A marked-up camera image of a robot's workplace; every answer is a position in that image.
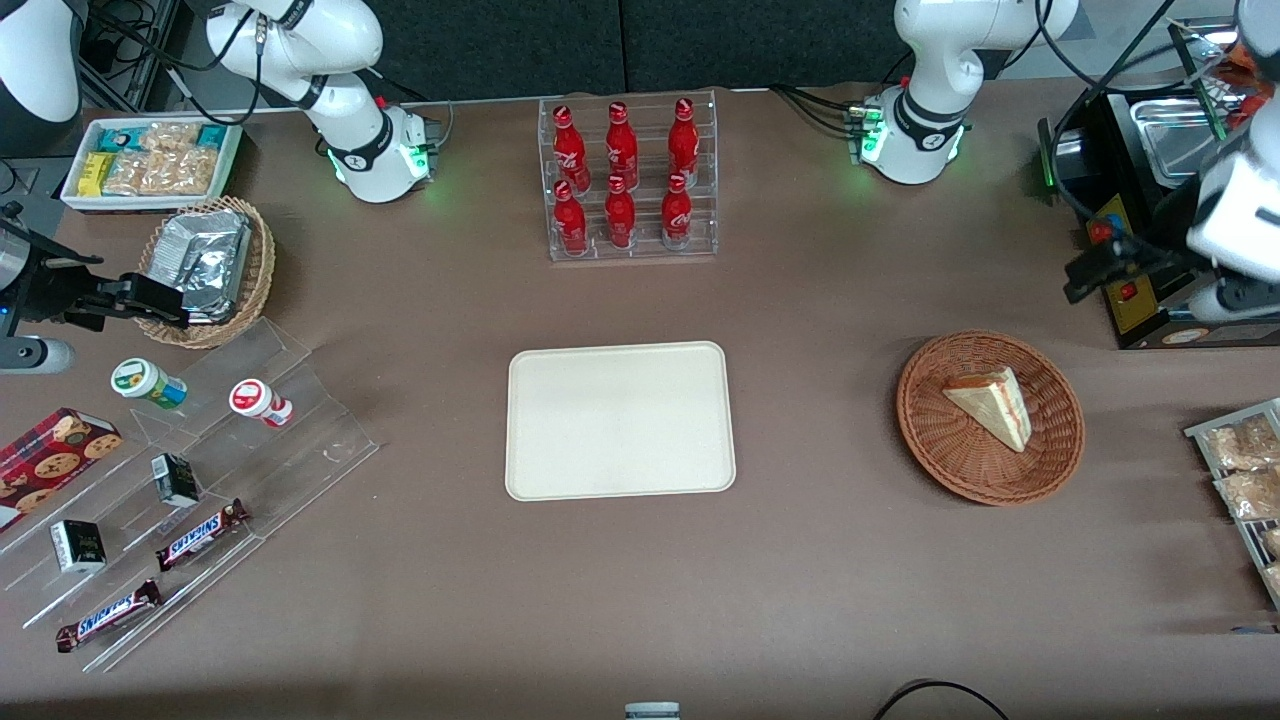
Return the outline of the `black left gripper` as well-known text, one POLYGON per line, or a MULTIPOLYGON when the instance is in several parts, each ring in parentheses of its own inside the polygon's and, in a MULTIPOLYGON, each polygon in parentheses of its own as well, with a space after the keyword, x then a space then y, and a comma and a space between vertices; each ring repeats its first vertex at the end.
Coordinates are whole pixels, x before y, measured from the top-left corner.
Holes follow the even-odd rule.
POLYGON ((1147 279, 1156 293, 1171 293, 1199 275, 1196 260, 1180 247, 1166 247, 1146 238, 1111 238, 1092 245, 1085 258, 1075 258, 1064 268, 1062 293, 1069 304, 1079 304, 1116 279, 1123 293, 1130 293, 1147 279))

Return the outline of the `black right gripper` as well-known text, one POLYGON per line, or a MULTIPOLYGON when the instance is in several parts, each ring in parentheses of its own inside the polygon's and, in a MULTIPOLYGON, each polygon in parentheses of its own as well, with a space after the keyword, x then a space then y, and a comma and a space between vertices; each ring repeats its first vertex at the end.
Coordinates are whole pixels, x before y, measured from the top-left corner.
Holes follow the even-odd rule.
POLYGON ((101 279, 90 272, 104 263, 32 231, 18 201, 3 205, 1 291, 3 331, 18 322, 51 322, 100 332, 104 316, 141 319, 178 329, 189 327, 183 293, 137 272, 101 279), (99 292, 111 302, 93 305, 99 292))

